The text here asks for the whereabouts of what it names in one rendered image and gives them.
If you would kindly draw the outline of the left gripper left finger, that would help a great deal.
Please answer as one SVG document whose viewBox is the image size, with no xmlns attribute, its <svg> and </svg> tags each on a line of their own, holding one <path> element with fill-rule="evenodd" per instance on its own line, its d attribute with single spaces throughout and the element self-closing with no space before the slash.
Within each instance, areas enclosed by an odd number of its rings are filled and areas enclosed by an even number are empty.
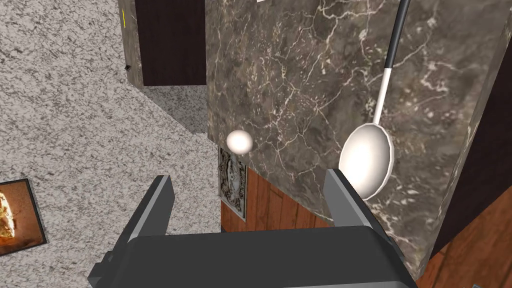
<svg viewBox="0 0 512 288">
<path fill-rule="evenodd" d="M 165 235 L 174 201 L 171 177 L 158 175 L 121 232 L 114 249 L 120 250 L 137 237 Z"/>
</svg>

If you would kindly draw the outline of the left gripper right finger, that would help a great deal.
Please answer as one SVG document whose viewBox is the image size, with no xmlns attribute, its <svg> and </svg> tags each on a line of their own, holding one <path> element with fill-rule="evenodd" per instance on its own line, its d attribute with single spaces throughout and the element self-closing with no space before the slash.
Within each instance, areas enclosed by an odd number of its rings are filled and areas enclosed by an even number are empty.
<svg viewBox="0 0 512 288">
<path fill-rule="evenodd" d="M 339 169 L 326 170 L 323 195 L 336 227 L 368 226 L 386 241 L 394 243 Z"/>
</svg>

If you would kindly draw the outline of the white egg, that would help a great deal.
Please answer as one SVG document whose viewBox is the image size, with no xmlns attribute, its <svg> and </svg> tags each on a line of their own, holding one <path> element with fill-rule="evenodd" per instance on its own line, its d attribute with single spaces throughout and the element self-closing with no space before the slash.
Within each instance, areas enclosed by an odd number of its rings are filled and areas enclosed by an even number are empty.
<svg viewBox="0 0 512 288">
<path fill-rule="evenodd" d="M 226 138 L 229 150 L 236 155 L 249 153 L 253 148 L 253 138 L 247 131 L 234 130 Z"/>
</svg>

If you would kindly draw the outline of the grey ornate framed picture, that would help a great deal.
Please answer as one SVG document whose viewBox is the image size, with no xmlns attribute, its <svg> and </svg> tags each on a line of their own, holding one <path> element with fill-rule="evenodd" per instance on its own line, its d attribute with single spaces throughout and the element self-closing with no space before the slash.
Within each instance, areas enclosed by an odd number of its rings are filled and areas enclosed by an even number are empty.
<svg viewBox="0 0 512 288">
<path fill-rule="evenodd" d="M 238 157 L 218 147 L 218 196 L 243 222 L 246 221 L 247 166 Z"/>
</svg>

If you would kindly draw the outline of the dark brown cupboard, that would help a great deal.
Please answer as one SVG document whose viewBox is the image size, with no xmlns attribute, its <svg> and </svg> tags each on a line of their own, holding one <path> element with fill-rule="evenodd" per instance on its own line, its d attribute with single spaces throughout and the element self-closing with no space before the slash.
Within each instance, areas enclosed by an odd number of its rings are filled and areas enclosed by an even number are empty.
<svg viewBox="0 0 512 288">
<path fill-rule="evenodd" d="M 205 0 L 117 0 L 128 82 L 204 86 Z"/>
</svg>

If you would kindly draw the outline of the orange framed picture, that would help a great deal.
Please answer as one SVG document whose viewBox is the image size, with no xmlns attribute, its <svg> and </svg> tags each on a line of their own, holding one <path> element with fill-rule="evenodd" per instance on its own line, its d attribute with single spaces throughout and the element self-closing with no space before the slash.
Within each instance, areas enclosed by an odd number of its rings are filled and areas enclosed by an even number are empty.
<svg viewBox="0 0 512 288">
<path fill-rule="evenodd" d="M 47 243 L 33 186 L 27 178 L 0 183 L 0 257 Z"/>
</svg>

